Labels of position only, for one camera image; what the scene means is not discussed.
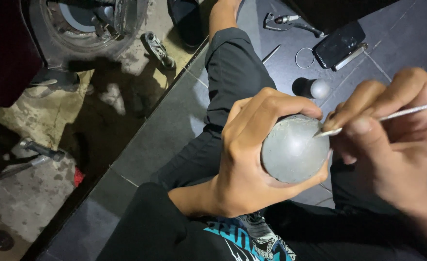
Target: black pants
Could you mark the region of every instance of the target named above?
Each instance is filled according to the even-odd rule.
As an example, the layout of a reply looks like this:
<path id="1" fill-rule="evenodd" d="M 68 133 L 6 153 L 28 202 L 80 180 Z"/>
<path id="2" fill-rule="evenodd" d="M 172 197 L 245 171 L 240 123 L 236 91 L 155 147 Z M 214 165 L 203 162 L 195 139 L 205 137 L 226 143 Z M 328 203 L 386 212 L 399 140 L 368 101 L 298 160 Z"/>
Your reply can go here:
<path id="1" fill-rule="evenodd" d="M 205 58 L 210 105 L 204 132 L 152 175 L 167 190 L 205 182 L 218 174 L 221 131 L 237 100 L 263 87 L 276 88 L 247 34 L 219 31 Z M 331 167 L 336 209 L 285 201 L 268 207 L 265 220 L 298 260 L 422 260 L 400 213 L 376 195 L 356 187 L 353 166 Z"/>

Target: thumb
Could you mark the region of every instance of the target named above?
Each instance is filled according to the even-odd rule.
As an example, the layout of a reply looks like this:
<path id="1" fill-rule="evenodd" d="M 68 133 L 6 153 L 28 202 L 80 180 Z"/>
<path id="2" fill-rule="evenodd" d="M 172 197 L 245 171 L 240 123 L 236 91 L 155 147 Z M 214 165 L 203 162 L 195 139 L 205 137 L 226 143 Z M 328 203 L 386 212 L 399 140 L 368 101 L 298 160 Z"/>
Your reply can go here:
<path id="1" fill-rule="evenodd" d="M 383 162 L 392 152 L 390 142 L 379 121 L 360 116 L 351 120 L 344 127 L 358 151 L 368 156 L 372 162 Z"/>

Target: small gray ball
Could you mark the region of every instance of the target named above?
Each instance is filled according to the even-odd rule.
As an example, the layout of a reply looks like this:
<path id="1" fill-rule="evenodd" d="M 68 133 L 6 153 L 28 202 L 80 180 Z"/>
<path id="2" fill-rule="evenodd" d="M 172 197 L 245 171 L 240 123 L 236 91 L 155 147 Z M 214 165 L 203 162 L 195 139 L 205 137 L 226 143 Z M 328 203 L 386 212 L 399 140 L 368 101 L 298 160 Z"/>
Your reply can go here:
<path id="1" fill-rule="evenodd" d="M 323 166 L 330 150 L 329 137 L 314 138 L 322 123 L 301 114 L 277 122 L 262 145 L 262 163 L 275 179 L 300 183 Z"/>

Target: tire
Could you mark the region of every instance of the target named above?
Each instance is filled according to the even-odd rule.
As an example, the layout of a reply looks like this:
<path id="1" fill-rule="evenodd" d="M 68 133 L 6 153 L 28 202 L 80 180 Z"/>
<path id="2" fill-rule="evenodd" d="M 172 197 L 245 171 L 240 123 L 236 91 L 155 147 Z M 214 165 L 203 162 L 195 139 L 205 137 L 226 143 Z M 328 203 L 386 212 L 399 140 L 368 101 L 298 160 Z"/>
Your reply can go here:
<path id="1" fill-rule="evenodd" d="M 104 44 L 90 46 L 86 40 L 77 39 L 69 43 L 53 27 L 46 0 L 31 0 L 29 10 L 29 26 L 32 29 L 33 38 L 49 69 L 80 72 L 91 70 L 98 60 L 107 59 L 115 61 L 117 57 L 129 48 L 147 12 L 147 0 L 138 2 L 137 27 L 132 35 L 126 35 L 122 39 L 109 39 Z"/>

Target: metal rod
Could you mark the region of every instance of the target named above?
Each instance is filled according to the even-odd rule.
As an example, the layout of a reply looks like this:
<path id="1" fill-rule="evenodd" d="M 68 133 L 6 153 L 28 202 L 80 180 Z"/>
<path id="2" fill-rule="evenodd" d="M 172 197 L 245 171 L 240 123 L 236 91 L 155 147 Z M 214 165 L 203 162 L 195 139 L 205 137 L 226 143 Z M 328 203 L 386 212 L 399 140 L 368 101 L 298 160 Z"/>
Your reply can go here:
<path id="1" fill-rule="evenodd" d="M 281 44 L 278 44 L 265 58 L 263 58 L 262 63 L 265 64 L 271 56 L 275 54 L 275 52 L 281 47 Z"/>
<path id="2" fill-rule="evenodd" d="M 410 108 L 410 109 L 406 109 L 406 110 L 400 110 L 400 111 L 395 112 L 389 116 L 380 118 L 379 121 L 389 120 L 389 119 L 392 119 L 395 117 L 403 116 L 406 114 L 410 114 L 410 113 L 414 113 L 414 112 L 418 112 L 420 110 L 426 110 L 426 109 L 427 109 L 427 104 L 422 105 L 422 106 L 417 106 L 414 108 Z M 321 132 L 321 133 L 316 134 L 314 136 L 314 138 L 319 138 L 319 137 L 324 137 L 324 136 L 334 136 L 334 135 L 339 134 L 342 130 L 343 130 L 343 128 L 338 128 L 338 129 L 335 129 L 332 131 Z"/>

